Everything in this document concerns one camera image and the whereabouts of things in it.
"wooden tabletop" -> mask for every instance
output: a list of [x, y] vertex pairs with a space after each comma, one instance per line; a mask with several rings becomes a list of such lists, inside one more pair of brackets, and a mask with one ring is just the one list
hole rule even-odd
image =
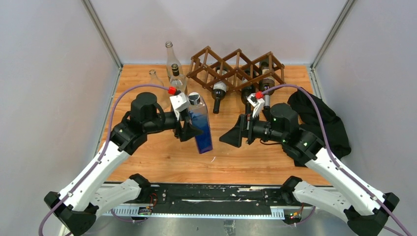
[[[115, 98], [134, 85], [148, 83], [151, 69], [156, 70], [165, 86], [169, 85], [165, 65], [125, 65]], [[184, 65], [183, 70], [188, 71], [188, 66]], [[286, 66], [285, 82], [312, 92], [305, 66]], [[146, 89], [136, 89], [122, 98], [116, 109], [113, 126], [121, 121], [130, 109], [130, 102], [142, 91]], [[221, 102], [220, 113], [215, 115], [212, 113], [214, 100], [210, 92], [190, 79], [188, 92], [192, 91], [198, 92], [207, 103], [213, 150], [199, 154], [194, 139], [181, 143], [171, 131], [148, 135], [148, 141], [121, 164], [108, 181], [125, 181], [130, 175], [140, 173], [150, 182], [282, 184], [289, 176], [297, 176], [313, 185], [329, 185], [314, 171], [295, 167], [280, 145], [265, 146], [256, 140], [251, 145], [243, 141], [242, 147], [236, 148], [219, 142], [219, 137], [235, 125], [239, 114], [244, 113], [240, 96], [236, 93], [226, 96]], [[271, 105], [287, 102], [293, 92], [294, 88], [275, 91], [271, 96]]]

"blue liquid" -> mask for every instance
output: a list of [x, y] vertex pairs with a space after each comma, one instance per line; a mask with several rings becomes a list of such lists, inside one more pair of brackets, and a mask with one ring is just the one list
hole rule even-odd
[[191, 122], [193, 126], [201, 129], [203, 134], [197, 135], [195, 137], [198, 152], [203, 154], [205, 152], [213, 150], [213, 142], [211, 141], [211, 132], [210, 132], [210, 124], [208, 122], [207, 116], [194, 113], [190, 111]]

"blue water bottle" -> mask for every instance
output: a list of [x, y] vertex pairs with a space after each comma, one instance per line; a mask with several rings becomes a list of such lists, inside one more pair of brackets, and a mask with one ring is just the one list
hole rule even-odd
[[195, 137], [198, 152], [200, 154], [213, 150], [213, 142], [211, 141], [209, 112], [204, 99], [197, 93], [192, 92], [188, 95], [190, 100], [189, 113], [193, 126], [201, 129], [203, 134]]

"red cable plug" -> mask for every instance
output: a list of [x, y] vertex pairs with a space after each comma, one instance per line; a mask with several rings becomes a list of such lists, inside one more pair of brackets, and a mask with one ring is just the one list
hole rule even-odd
[[264, 95], [262, 94], [262, 92], [261, 92], [261, 91], [258, 91], [258, 92], [255, 94], [255, 97], [256, 97], [256, 99], [260, 99], [260, 98], [263, 98], [263, 97], [264, 97]]
[[175, 92], [177, 92], [177, 89], [175, 87], [169, 87], [168, 89], [168, 93], [171, 95], [175, 95]]

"dark wine bottle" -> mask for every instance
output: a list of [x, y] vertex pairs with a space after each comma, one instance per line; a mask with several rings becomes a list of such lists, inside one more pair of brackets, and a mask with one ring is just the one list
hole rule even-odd
[[[259, 69], [261, 70], [261, 74], [265, 74], [269, 71], [269, 62], [267, 60], [261, 61], [259, 65]], [[259, 91], [265, 91], [270, 87], [275, 86], [275, 79], [272, 76], [268, 76], [261, 81], [259, 81]], [[264, 113], [265, 118], [269, 119], [269, 110], [271, 106], [270, 96], [274, 93], [274, 90], [269, 91], [268, 93], [264, 94], [265, 105], [262, 112]]]
[[[250, 74], [250, 69], [245, 70], [245, 73], [249, 76], [251, 76]], [[247, 79], [245, 79], [244, 77], [242, 78], [242, 84], [246, 83]], [[254, 85], [249, 85], [246, 87], [242, 88], [241, 94], [240, 94], [240, 98], [242, 100], [242, 103], [245, 105], [245, 114], [250, 114], [252, 112], [252, 105], [250, 105], [249, 101], [247, 100], [247, 97], [251, 94], [256, 92], [256, 88]]]
[[[220, 74], [220, 67], [216, 68], [217, 73]], [[221, 75], [224, 75], [227, 73], [227, 69], [221, 70]], [[224, 82], [219, 81], [213, 85], [213, 91], [211, 91], [211, 96], [214, 99], [214, 107], [213, 107], [213, 113], [219, 114], [220, 111], [220, 101], [223, 100], [223, 98], [226, 96], [226, 90], [227, 86]]]

